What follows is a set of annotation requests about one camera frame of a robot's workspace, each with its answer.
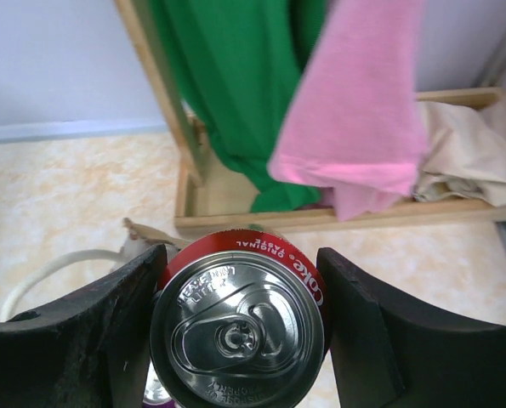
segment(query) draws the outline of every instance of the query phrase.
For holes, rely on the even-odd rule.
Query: tiled floor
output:
[[[118,250],[124,217],[170,234],[178,153],[168,134],[0,144],[0,308],[51,258]],[[506,257],[491,224],[291,234],[311,258],[334,247],[367,272],[451,311],[506,324]],[[111,263],[85,263],[37,285],[19,311],[93,281]],[[338,407],[330,360],[304,407]]]

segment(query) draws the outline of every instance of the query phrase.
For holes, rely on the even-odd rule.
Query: wooden tray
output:
[[[453,105],[484,108],[497,101],[499,88],[479,88],[418,95]],[[262,224],[281,232],[358,229],[402,225],[439,224],[465,221],[506,221],[506,207],[493,207],[482,200],[459,198],[438,202],[404,200],[387,211],[369,213],[344,223],[332,209],[293,212],[248,213],[258,191],[239,173],[225,168],[210,149],[204,162],[205,182],[196,187],[181,165],[175,212],[178,231],[190,237],[204,235],[232,224]]]
[[[209,148],[203,125],[194,116],[185,114],[150,16],[149,2],[115,0],[115,3],[180,150],[174,222],[181,235],[196,238],[229,225],[244,224],[262,224],[289,232],[506,221],[506,207],[458,198],[438,202],[404,200],[385,212],[365,214],[344,223],[338,222],[332,209],[248,213],[258,191],[243,175],[222,166]],[[481,109],[496,102],[499,94],[499,88],[477,88],[419,93],[418,100]]]

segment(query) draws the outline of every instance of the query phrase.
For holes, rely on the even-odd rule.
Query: green towel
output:
[[[289,211],[318,189],[267,172],[325,15],[324,0],[151,0],[179,92],[216,155],[259,190],[252,212]]]

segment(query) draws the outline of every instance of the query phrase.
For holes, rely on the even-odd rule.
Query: white cable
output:
[[[105,249],[89,249],[86,251],[70,252],[59,258],[53,259],[34,274],[29,275],[7,296],[1,309],[0,321],[7,321],[13,317],[14,308],[16,308],[18,302],[30,289],[43,279],[48,278],[53,273],[71,264],[83,261],[94,261],[96,259],[106,259],[120,263],[126,262],[126,259],[122,254],[113,251],[106,251]]]

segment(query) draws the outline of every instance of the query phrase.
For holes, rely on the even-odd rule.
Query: can lid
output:
[[[218,252],[164,288],[153,314],[151,355],[181,405],[292,407],[321,368],[321,313],[277,261]]]

